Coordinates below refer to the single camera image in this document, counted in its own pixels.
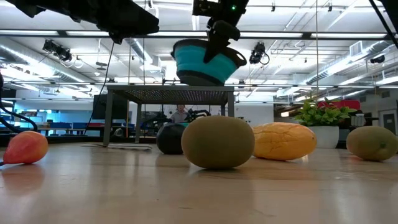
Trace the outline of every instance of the white wall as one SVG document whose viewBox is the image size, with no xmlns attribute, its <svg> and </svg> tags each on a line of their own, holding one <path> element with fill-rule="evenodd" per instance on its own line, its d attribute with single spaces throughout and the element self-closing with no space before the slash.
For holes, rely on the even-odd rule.
<svg viewBox="0 0 398 224">
<path fill-rule="evenodd" d="M 294 120 L 293 118 L 274 118 L 274 122 L 285 122 L 285 123 L 294 123 L 298 124 L 299 122 Z"/>
<path fill-rule="evenodd" d="M 390 90 L 390 97 L 381 98 L 379 95 L 366 95 L 366 102 L 361 103 L 361 110 L 364 113 L 372 113 L 373 118 L 379 117 L 380 111 L 396 110 L 398 100 L 398 90 Z M 373 121 L 374 126 L 379 125 L 379 121 Z"/>
<path fill-rule="evenodd" d="M 208 106 L 192 106 L 187 105 L 187 109 L 208 110 Z M 93 103 L 87 101 L 50 101 L 50 100 L 18 100 L 15 109 L 36 109 L 36 110 L 92 110 Z M 160 111 L 160 105 L 146 105 L 147 111 Z M 137 105 L 130 103 L 130 111 L 132 111 L 131 123 L 136 123 Z M 170 117 L 170 113 L 176 111 L 175 105 L 165 105 L 165 114 Z M 220 106 L 211 106 L 210 113 L 212 115 L 221 114 Z M 235 104 L 235 117 L 244 117 L 251 126 L 271 123 L 274 121 L 274 106 L 271 104 Z"/>
</svg>

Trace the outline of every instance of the blue silicone bowl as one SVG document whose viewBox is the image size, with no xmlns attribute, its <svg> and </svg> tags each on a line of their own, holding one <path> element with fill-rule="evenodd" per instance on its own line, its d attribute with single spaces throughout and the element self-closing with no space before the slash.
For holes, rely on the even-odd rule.
<svg viewBox="0 0 398 224">
<path fill-rule="evenodd" d="M 229 47 L 209 63 L 203 62 L 207 41 L 180 40 L 174 44 L 172 56 L 177 63 L 177 76 L 191 86 L 223 86 L 240 67 L 247 64 L 245 57 Z"/>
</svg>

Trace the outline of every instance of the yellow melon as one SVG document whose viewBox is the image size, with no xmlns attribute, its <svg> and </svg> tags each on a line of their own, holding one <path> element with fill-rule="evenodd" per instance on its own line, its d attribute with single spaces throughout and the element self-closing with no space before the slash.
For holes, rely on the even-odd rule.
<svg viewBox="0 0 398 224">
<path fill-rule="evenodd" d="M 254 156 L 288 161 L 306 156 L 317 145 L 316 135 L 307 127 L 275 122 L 253 128 Z"/>
</svg>

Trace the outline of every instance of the melon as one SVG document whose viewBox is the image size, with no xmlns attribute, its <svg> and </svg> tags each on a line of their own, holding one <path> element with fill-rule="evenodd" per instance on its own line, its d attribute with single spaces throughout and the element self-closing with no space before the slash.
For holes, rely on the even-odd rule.
<svg viewBox="0 0 398 224">
<path fill-rule="evenodd" d="M 350 132 L 347 149 L 369 161 L 384 161 L 398 152 L 397 136 L 386 128 L 366 126 Z"/>
<path fill-rule="evenodd" d="M 299 124 L 275 122 L 253 131 L 254 156 L 258 158 L 289 161 L 310 154 L 317 145 L 316 135 Z"/>
<path fill-rule="evenodd" d="M 24 131 L 8 144 L 1 164 L 32 164 L 41 160 L 49 150 L 45 136 L 34 131 Z"/>
<path fill-rule="evenodd" d="M 182 151 L 196 166 L 229 169 L 253 154 L 254 134 L 246 122 L 225 116 L 207 116 L 190 123 L 182 134 Z"/>
</svg>

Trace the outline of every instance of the green fruit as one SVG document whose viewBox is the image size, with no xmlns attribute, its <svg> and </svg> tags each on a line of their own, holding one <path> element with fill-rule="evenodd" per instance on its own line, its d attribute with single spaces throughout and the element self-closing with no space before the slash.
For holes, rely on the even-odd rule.
<svg viewBox="0 0 398 224">
<path fill-rule="evenodd" d="M 384 161 L 397 154 L 398 139 L 386 128 L 366 126 L 348 135 L 347 149 L 364 160 Z"/>
</svg>

